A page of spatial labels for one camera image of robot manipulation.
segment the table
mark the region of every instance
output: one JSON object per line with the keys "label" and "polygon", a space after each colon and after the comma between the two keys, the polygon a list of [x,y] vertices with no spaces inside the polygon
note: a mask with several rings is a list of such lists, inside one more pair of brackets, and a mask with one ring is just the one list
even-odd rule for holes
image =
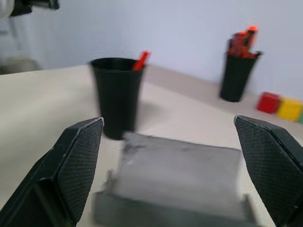
{"label": "table", "polygon": [[[65,128],[98,115],[93,82],[88,66],[0,76],[0,207]],[[141,91],[139,133],[241,148],[233,125],[234,113],[154,82],[144,82]],[[117,166],[122,145],[120,141],[102,137],[95,179],[77,226],[94,226],[90,218],[92,194],[100,191],[107,170]],[[239,176],[239,197],[243,192],[249,193],[256,212],[261,214],[260,222],[274,226],[244,162]]]}

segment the yellow block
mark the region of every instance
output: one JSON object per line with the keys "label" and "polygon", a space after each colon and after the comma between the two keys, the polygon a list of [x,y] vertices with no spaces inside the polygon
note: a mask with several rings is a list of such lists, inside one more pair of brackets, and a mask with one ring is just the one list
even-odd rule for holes
{"label": "yellow block", "polygon": [[297,121],[301,115],[301,108],[300,100],[282,98],[277,115],[283,119]]}

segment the textured gripper pad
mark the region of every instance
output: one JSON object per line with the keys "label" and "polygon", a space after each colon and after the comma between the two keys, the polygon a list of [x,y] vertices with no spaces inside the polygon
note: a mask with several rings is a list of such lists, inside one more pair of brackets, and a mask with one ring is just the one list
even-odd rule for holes
{"label": "textured gripper pad", "polygon": [[301,227],[303,226],[303,207],[295,214],[294,218],[288,221],[287,227]]}
{"label": "textured gripper pad", "polygon": [[40,200],[31,192],[7,227],[53,227]]}
{"label": "textured gripper pad", "polygon": [[58,173],[58,187],[75,222],[82,216],[94,179],[101,127],[98,121],[80,132]]}
{"label": "textured gripper pad", "polygon": [[[301,206],[303,173],[291,159],[292,155],[285,145],[262,123],[271,125],[246,117],[235,119],[248,173],[271,218],[276,226],[280,227]],[[287,138],[287,143],[292,142],[287,131],[279,131],[282,132],[282,138]]]}

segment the pen holder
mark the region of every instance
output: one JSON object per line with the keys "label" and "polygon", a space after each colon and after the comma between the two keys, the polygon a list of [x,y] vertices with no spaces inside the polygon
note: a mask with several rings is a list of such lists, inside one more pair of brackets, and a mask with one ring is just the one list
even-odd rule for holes
{"label": "pen holder", "polygon": [[229,56],[226,53],[227,58],[220,98],[229,102],[239,102],[241,100],[250,72],[261,54],[259,52],[255,59],[248,59]]}
{"label": "pen holder", "polygon": [[144,68],[133,71],[136,60],[103,58],[91,61],[104,134],[121,140],[124,131],[135,130],[140,82]]}

